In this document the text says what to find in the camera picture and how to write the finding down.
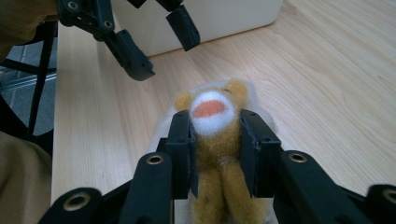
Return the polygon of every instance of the robotic arm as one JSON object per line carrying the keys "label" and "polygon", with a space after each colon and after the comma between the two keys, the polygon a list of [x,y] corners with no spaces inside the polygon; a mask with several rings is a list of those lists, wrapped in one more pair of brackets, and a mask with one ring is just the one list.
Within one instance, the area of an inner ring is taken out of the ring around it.
{"label": "robotic arm", "polygon": [[[128,0],[140,8],[146,0]],[[166,17],[184,50],[199,45],[200,36],[182,0],[157,0],[170,14]],[[155,75],[149,58],[134,43],[128,31],[114,32],[115,23],[110,0],[59,0],[58,15],[65,26],[78,28],[93,34],[97,41],[104,41],[120,66],[133,79],[145,80]]]}
{"label": "robotic arm", "polygon": [[[279,223],[396,223],[396,187],[366,197],[337,186],[308,154],[284,151],[262,118],[242,110],[241,168],[252,196],[274,198]],[[199,197],[195,139],[188,111],[174,115],[157,152],[143,156],[134,179],[102,196],[73,189],[41,219],[47,223],[174,223],[173,201]]]}

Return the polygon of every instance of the white box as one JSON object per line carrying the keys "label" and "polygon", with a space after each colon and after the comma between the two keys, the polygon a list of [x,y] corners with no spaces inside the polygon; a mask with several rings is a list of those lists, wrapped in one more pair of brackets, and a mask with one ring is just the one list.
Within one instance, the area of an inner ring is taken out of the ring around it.
{"label": "white box", "polygon": [[[201,42],[233,35],[274,22],[283,0],[185,0],[183,5],[197,27]],[[180,49],[169,14],[155,0],[135,8],[126,0],[112,1],[117,30],[126,29],[148,55]]]}

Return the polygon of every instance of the stuffed animal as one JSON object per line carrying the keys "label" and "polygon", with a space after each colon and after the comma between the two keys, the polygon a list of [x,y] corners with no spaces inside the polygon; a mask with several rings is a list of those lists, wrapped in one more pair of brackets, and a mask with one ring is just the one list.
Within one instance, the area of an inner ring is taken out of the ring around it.
{"label": "stuffed animal", "polygon": [[197,139],[196,169],[198,197],[192,199],[195,223],[263,223],[266,203],[250,198],[239,165],[240,110],[248,102],[248,90],[240,80],[230,80],[223,88],[181,93],[177,111],[190,110]]}

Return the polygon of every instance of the wooden table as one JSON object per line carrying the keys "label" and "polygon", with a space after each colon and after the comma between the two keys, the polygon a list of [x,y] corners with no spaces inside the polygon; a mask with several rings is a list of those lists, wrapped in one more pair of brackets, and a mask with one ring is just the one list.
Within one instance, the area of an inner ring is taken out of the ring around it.
{"label": "wooden table", "polygon": [[60,27],[52,200],[130,180],[180,91],[231,77],[255,83],[285,149],[339,185],[396,185],[396,3],[286,0],[267,27],[154,56],[129,78],[104,43]]}

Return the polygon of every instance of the plush ear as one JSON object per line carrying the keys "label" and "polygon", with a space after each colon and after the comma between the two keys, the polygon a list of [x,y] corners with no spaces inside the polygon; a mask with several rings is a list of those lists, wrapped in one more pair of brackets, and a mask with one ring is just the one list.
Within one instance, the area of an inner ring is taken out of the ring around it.
{"label": "plush ear", "polygon": [[234,102],[240,107],[245,107],[248,103],[248,88],[243,81],[238,79],[230,80],[224,87],[233,95]]}
{"label": "plush ear", "polygon": [[175,101],[175,108],[177,111],[189,109],[191,106],[192,95],[189,92],[180,93]]}

